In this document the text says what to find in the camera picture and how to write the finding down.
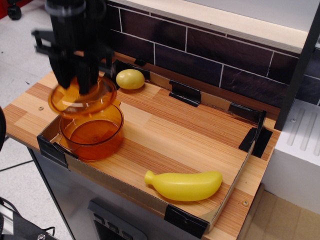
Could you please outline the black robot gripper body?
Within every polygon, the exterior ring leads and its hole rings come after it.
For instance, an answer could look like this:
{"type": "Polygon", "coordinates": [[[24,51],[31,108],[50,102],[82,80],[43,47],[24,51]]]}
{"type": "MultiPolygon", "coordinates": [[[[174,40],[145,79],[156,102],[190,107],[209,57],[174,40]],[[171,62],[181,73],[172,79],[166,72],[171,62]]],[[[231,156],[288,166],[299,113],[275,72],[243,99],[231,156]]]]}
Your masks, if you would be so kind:
{"type": "Polygon", "coordinates": [[[109,46],[107,37],[105,9],[84,9],[75,11],[56,9],[49,11],[52,30],[33,30],[35,50],[49,55],[53,53],[73,52],[74,66],[77,61],[86,56],[96,57],[98,69],[113,76],[112,66],[114,51],[109,46]]]}

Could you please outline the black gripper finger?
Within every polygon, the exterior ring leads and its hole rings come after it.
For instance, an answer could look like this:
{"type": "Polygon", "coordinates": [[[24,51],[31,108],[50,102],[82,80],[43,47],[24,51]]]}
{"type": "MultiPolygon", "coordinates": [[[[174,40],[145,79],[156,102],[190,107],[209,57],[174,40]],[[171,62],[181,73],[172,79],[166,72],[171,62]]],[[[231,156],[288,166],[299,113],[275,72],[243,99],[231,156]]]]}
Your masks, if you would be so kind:
{"type": "Polygon", "coordinates": [[[94,56],[80,57],[75,65],[79,93],[86,95],[98,82],[99,61],[94,56]]]}
{"type": "Polygon", "coordinates": [[[72,51],[52,53],[49,55],[49,62],[58,84],[64,89],[69,88],[76,76],[74,53],[72,51]]]}

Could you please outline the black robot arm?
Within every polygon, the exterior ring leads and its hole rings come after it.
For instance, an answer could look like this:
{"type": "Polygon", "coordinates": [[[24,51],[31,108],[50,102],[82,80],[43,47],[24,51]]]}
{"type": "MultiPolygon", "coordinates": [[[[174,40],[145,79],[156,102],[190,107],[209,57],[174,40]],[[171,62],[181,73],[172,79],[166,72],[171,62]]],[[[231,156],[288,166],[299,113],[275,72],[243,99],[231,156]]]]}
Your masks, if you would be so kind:
{"type": "Polygon", "coordinates": [[[86,95],[97,84],[99,71],[113,75],[114,51],[107,38],[107,1],[47,0],[52,30],[34,30],[35,50],[47,55],[50,66],[64,89],[73,78],[79,93],[86,95]]]}

